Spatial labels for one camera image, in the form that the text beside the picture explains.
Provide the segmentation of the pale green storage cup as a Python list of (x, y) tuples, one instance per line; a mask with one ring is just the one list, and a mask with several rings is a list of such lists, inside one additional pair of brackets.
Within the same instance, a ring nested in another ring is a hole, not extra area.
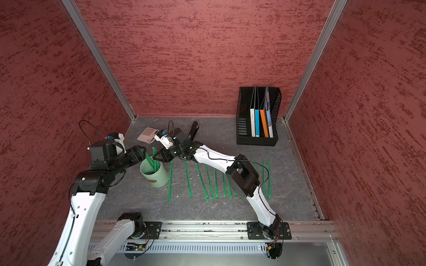
[(160, 188), (169, 182), (169, 173), (162, 162), (159, 162), (159, 169), (154, 170), (148, 160), (145, 159), (142, 161), (139, 169), (152, 187)]

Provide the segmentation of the green straw thirteenth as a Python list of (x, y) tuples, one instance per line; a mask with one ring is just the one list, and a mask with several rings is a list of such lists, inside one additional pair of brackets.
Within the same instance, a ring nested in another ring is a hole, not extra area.
[(203, 180), (203, 177), (201, 175), (198, 163), (195, 163), (195, 167), (196, 167), (196, 170), (197, 170), (197, 175), (198, 175), (198, 177), (200, 179), (200, 183), (201, 183), (201, 186), (202, 186), (202, 189), (203, 189), (203, 193), (204, 193), (205, 199), (208, 202), (210, 200), (210, 198), (209, 198), (209, 196), (207, 194), (207, 190), (206, 190), (206, 187), (205, 187), (205, 184), (204, 184), (204, 180)]

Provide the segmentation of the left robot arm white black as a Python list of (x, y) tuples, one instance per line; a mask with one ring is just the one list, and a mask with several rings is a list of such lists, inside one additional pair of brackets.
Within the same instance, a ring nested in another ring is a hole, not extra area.
[(109, 189), (118, 184), (116, 176), (145, 159), (146, 148), (135, 145), (125, 149), (122, 141), (109, 139), (88, 147), (90, 167), (78, 174), (70, 188), (70, 210), (61, 238), (49, 264), (51, 266), (106, 266), (130, 237), (145, 237), (141, 213), (122, 214), (114, 228), (93, 249), (89, 243)]

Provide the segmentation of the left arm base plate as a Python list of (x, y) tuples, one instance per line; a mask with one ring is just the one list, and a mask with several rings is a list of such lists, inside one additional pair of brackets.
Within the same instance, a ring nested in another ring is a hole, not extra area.
[(145, 221), (145, 233), (143, 236), (143, 239), (147, 240), (152, 240), (152, 239), (159, 239), (161, 231), (162, 231), (162, 222), (158, 222), (158, 221)]

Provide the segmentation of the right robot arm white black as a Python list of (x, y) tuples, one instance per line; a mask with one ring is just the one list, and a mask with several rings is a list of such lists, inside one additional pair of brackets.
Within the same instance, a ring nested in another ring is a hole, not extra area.
[(259, 174), (246, 156), (225, 155), (196, 141), (186, 146), (165, 147), (154, 155), (154, 160), (169, 163), (177, 157), (181, 160), (192, 160), (211, 166), (224, 173), (231, 189), (239, 196), (246, 198), (255, 211), (263, 235), (268, 239), (277, 238), (281, 218), (267, 202), (261, 188)]

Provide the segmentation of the green straw twelfth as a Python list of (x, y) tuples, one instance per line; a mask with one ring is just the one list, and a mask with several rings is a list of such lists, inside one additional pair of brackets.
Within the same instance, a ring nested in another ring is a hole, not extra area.
[(192, 188), (191, 188), (191, 178), (190, 178), (189, 166), (188, 166), (187, 161), (185, 161), (185, 173), (186, 173), (186, 180), (187, 180), (189, 197), (193, 198), (193, 193), (192, 193)]

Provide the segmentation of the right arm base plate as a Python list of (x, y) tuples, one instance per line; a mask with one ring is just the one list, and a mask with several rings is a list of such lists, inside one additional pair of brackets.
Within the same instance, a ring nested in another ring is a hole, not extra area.
[(271, 237), (264, 232), (261, 225), (258, 222), (248, 222), (246, 224), (247, 227), (247, 235), (250, 240), (266, 240), (272, 241), (278, 238), (279, 240), (291, 240), (292, 234), (290, 230), (290, 226), (287, 222), (281, 222), (278, 225), (278, 229), (275, 235)]

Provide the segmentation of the green straw fourteenth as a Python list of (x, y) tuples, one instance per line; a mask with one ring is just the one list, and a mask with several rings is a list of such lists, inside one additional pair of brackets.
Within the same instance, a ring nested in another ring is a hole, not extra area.
[(214, 199), (215, 197), (214, 197), (213, 186), (212, 186), (211, 179), (210, 179), (209, 166), (205, 165), (205, 168), (206, 168), (207, 181), (208, 181), (208, 184), (209, 184), (209, 191), (210, 191), (210, 194), (211, 194), (211, 198)]

